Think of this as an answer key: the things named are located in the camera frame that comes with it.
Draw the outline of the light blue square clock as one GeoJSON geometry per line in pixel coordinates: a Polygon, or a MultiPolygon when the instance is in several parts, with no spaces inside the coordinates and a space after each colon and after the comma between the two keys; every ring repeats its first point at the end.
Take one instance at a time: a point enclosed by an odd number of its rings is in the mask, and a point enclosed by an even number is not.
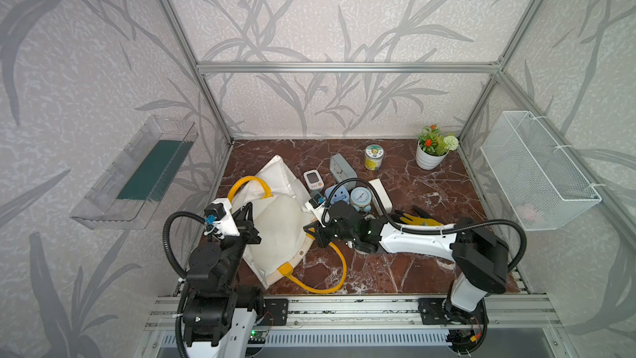
{"type": "Polygon", "coordinates": [[[350,204],[350,194],[345,185],[339,187],[337,185],[328,187],[325,190],[324,195],[326,199],[330,199],[331,205],[335,204],[336,202],[344,202],[346,204],[350,204]]]}

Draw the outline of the blue round alarm clock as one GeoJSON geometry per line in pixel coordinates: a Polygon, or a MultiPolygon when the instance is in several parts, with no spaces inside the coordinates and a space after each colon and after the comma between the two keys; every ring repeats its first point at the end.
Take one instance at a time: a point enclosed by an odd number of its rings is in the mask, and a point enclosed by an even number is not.
{"type": "Polygon", "coordinates": [[[358,212],[369,213],[372,209],[373,194],[366,187],[355,187],[349,194],[349,202],[358,212]]]}

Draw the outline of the white canvas bag yellow handles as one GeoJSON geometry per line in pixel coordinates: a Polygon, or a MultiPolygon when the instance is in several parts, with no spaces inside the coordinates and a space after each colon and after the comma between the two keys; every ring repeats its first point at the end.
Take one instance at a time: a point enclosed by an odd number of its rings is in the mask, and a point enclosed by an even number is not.
{"type": "Polygon", "coordinates": [[[308,191],[280,156],[270,159],[255,175],[235,182],[228,199],[233,211],[248,203],[253,205],[253,222],[261,242],[249,245],[243,260],[263,288],[268,289],[284,278],[314,294],[336,293],[344,286],[347,263],[333,243],[329,243],[329,247],[342,262],[341,279],[335,286],[327,289],[309,287],[293,274],[309,248],[318,241],[316,236],[308,235],[304,230],[307,225],[314,228],[317,215],[306,207],[310,200],[308,191]]]}

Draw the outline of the white rectangular alarm clock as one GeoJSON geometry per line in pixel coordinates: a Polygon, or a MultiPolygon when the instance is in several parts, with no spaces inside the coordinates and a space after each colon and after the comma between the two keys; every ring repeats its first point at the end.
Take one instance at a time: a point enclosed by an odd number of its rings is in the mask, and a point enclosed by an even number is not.
{"type": "Polygon", "coordinates": [[[394,207],[381,180],[379,178],[376,178],[374,180],[371,180],[369,184],[374,188],[379,197],[379,199],[377,199],[375,196],[372,196],[372,202],[376,212],[381,215],[382,208],[384,208],[384,210],[390,214],[393,211],[394,207]]]}

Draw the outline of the white timer orange buttons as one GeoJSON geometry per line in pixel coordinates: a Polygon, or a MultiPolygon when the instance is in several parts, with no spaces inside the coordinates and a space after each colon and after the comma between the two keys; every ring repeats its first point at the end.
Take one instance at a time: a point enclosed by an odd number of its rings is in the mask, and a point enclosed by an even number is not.
{"type": "Polygon", "coordinates": [[[303,177],[310,192],[321,192],[325,188],[325,183],[318,170],[304,172],[303,177]]]}

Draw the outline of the grey square alarm clock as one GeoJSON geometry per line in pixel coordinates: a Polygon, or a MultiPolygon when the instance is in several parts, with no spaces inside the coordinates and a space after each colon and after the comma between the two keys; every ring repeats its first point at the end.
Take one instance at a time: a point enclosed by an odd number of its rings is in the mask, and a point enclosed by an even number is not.
{"type": "Polygon", "coordinates": [[[330,158],[330,172],[336,183],[341,183],[344,180],[358,177],[356,171],[340,153],[337,153],[330,158]]]}

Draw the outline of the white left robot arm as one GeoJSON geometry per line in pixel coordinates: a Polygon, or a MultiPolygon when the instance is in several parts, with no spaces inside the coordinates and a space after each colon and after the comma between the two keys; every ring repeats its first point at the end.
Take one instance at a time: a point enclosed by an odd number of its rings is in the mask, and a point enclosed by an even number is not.
{"type": "Polygon", "coordinates": [[[250,202],[232,213],[222,202],[213,202],[200,216],[177,211],[167,217],[162,230],[167,260],[184,281],[177,306],[175,339],[181,357],[245,357],[253,326],[265,315],[263,291],[235,283],[248,245],[261,238],[253,223],[250,202]],[[189,218],[205,226],[217,239],[195,248],[183,268],[172,251],[172,223],[189,218]]]}

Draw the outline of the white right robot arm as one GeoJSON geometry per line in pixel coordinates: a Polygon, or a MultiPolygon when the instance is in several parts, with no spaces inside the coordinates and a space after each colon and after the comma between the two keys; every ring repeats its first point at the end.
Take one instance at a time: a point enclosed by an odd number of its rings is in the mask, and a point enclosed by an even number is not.
{"type": "Polygon", "coordinates": [[[313,207],[316,220],[303,230],[322,248],[341,240],[365,254],[414,254],[450,261],[460,270],[441,307],[446,323],[485,320],[485,298],[506,291],[508,274],[524,257],[528,238],[511,220],[475,223],[463,218],[456,224],[410,225],[379,205],[378,217],[366,218],[352,202],[334,201],[334,194],[313,207]]]}

